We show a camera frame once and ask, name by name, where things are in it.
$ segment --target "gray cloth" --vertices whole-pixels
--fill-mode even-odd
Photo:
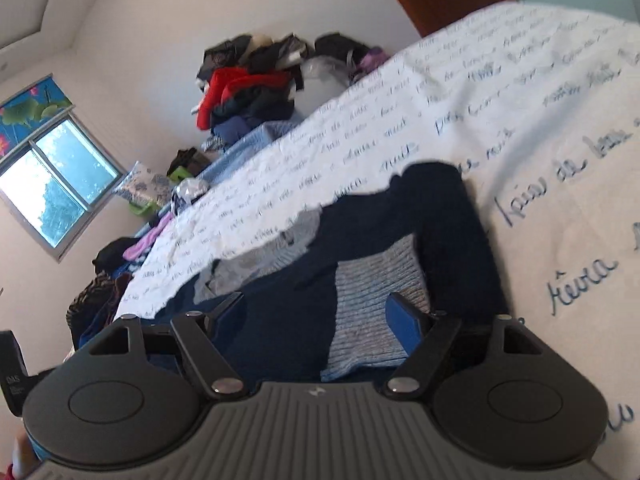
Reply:
[[[231,260],[214,262],[203,270],[194,286],[193,303],[224,296],[250,281],[284,269],[306,253],[320,225],[320,209],[302,211],[295,224],[277,238]]]
[[[386,324],[386,298],[400,292],[421,311],[429,311],[414,236],[398,240],[383,253],[339,262],[335,288],[335,335],[322,381],[336,380],[360,366],[400,365],[406,352]]]

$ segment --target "black bag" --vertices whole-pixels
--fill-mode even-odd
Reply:
[[[127,261],[122,257],[124,251],[138,243],[140,238],[118,238],[98,252],[95,260],[92,261],[95,273],[100,274],[105,271],[112,274]]]
[[[338,32],[320,36],[316,40],[315,47],[316,56],[335,57],[350,67],[358,65],[371,50],[371,47],[347,38]]]

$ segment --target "pillow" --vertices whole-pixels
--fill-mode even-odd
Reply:
[[[154,173],[144,164],[136,162],[113,193],[140,207],[150,202],[163,207],[169,203],[173,188],[174,183],[169,177]]]

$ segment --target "pile of clothes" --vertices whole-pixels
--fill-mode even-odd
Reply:
[[[74,349],[78,350],[108,326],[120,300],[142,266],[156,238],[174,218],[169,212],[153,221],[155,225],[141,237],[123,237],[109,243],[92,261],[95,278],[72,301],[66,311]]]
[[[275,43],[242,34],[208,48],[196,79],[205,93],[195,109],[196,126],[211,131],[204,151],[224,151],[266,121],[289,120],[290,83],[301,84],[300,62],[308,53],[293,34]]]
[[[205,95],[192,110],[198,129],[211,132],[201,150],[224,152],[265,121],[290,120],[291,83],[304,89],[303,65],[311,58],[313,72],[335,70],[350,82],[389,59],[380,47],[335,32],[318,38],[315,50],[294,34],[275,42],[263,34],[241,34],[208,48],[196,77]]]

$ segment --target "purple cloth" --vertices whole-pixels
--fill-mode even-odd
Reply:
[[[134,246],[131,246],[129,249],[124,251],[124,254],[122,255],[122,257],[128,262],[132,262],[133,260],[135,260],[137,257],[140,256],[140,254],[143,253],[143,251],[146,248],[151,247],[154,244],[154,242],[156,241],[156,238],[160,236],[160,233],[164,230],[167,224],[173,219],[174,219],[174,214],[169,211],[166,215],[164,215],[160,219],[156,227],[149,230],[149,232],[146,235],[140,238],[140,241],[137,244],[135,244]]]
[[[380,47],[375,46],[367,55],[362,58],[362,61],[358,65],[358,68],[361,69],[364,73],[370,74],[379,66],[384,65],[387,61],[389,61],[389,56],[382,50]]]

